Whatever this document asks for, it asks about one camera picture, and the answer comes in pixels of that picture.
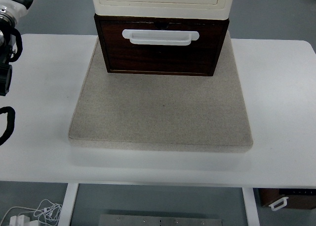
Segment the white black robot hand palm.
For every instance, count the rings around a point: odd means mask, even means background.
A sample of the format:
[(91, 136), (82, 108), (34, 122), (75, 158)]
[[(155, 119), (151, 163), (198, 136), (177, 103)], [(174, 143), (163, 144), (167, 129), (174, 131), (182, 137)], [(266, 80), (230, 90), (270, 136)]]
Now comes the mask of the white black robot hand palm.
[(0, 0), (0, 15), (7, 17), (23, 17), (34, 0)]

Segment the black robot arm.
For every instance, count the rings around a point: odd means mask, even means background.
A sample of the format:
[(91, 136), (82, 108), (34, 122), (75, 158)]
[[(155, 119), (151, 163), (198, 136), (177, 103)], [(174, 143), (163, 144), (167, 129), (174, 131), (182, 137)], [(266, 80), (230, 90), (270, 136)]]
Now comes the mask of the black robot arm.
[(19, 19), (28, 13), (34, 0), (0, 0), (0, 95), (9, 92), (12, 65), (22, 54), (23, 43), (16, 29)]

